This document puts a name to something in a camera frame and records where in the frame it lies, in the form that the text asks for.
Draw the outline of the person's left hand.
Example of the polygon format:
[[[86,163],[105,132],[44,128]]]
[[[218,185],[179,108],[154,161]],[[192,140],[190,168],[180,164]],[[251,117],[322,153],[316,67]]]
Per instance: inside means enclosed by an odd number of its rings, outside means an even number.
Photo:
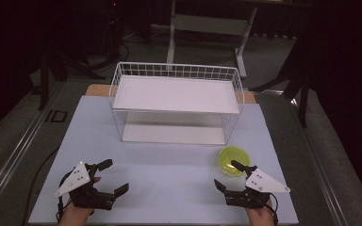
[[[93,212],[93,208],[76,207],[72,200],[68,200],[58,226],[86,226]]]

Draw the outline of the metal floor rail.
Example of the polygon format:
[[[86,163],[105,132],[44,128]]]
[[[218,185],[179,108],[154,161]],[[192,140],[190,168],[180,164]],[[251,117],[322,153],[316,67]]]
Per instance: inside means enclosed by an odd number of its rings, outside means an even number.
[[[347,226],[346,218],[341,211],[339,202],[335,194],[335,190],[333,189],[326,170],[321,163],[315,144],[312,141],[309,131],[306,128],[303,128],[297,116],[299,110],[297,102],[294,99],[288,101],[288,107],[292,115],[295,117],[295,123],[298,125],[303,134],[304,142],[308,147],[308,154],[310,156],[310,163],[312,165],[312,169],[314,170],[316,179],[318,180],[319,187],[321,189],[321,193],[327,204],[327,209],[334,221],[334,224],[335,226]]]
[[[48,101],[41,110],[38,110],[39,97],[29,94],[0,122],[0,196],[64,85],[56,82],[51,86]]]

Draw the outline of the person's right hand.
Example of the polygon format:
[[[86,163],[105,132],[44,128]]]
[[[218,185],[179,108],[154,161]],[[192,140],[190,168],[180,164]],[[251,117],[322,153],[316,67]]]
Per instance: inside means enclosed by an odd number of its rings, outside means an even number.
[[[259,209],[246,208],[245,212],[248,216],[250,226],[275,226],[273,213],[267,207]]]

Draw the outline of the white desk frame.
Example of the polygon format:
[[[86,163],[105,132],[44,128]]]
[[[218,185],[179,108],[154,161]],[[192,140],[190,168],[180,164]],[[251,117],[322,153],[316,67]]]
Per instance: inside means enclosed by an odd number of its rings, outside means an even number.
[[[171,0],[170,42],[166,62],[168,64],[173,64],[176,30],[240,36],[241,43],[240,46],[235,49],[235,58],[240,77],[246,79],[247,72],[245,69],[243,52],[254,23],[256,12],[257,7],[251,8],[247,20],[177,14],[176,0]]]

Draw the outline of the white wire shelf rack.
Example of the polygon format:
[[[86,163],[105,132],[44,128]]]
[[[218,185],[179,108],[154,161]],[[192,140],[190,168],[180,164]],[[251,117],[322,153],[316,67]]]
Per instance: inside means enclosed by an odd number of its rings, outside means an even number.
[[[224,145],[245,101],[234,67],[121,62],[110,108],[126,142]]]

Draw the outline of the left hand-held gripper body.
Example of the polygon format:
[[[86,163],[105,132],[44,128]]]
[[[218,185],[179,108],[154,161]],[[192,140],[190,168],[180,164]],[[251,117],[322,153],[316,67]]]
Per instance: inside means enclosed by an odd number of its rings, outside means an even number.
[[[97,170],[97,164],[80,162],[62,178],[55,196],[61,198],[69,194],[76,207],[110,210],[116,197],[114,193],[99,192],[94,187]]]

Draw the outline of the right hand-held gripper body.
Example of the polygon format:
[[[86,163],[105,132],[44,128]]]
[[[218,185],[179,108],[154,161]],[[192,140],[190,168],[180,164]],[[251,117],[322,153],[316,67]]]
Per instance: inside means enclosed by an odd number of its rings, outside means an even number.
[[[245,189],[242,191],[228,190],[224,196],[228,205],[244,208],[269,207],[267,201],[275,192],[290,192],[290,188],[260,170],[257,166],[247,167]]]

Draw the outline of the black stand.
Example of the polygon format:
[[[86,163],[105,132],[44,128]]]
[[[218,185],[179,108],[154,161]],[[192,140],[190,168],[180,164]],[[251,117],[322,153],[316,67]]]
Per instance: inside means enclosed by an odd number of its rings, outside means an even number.
[[[59,51],[45,52],[41,54],[39,110],[43,110],[49,100],[49,73],[52,73],[57,81],[65,81],[68,77],[63,65],[63,58],[61,57]]]
[[[309,43],[310,38],[303,32],[296,39],[276,77],[263,85],[250,88],[251,91],[262,92],[282,82],[288,81],[282,95],[286,99],[292,100],[297,94],[300,94],[298,119],[302,127],[306,127],[305,114],[311,76],[310,67],[306,65],[310,60],[310,56],[304,55],[306,51],[310,52]]]

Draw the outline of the yellow-green plastic bowl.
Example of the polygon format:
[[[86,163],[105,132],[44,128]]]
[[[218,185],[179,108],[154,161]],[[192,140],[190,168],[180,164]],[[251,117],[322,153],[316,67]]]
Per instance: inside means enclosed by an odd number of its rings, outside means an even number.
[[[236,160],[244,166],[250,165],[249,155],[240,147],[225,147],[219,153],[219,164],[222,172],[230,176],[240,176],[243,174],[242,171],[239,171],[231,164],[232,160]]]

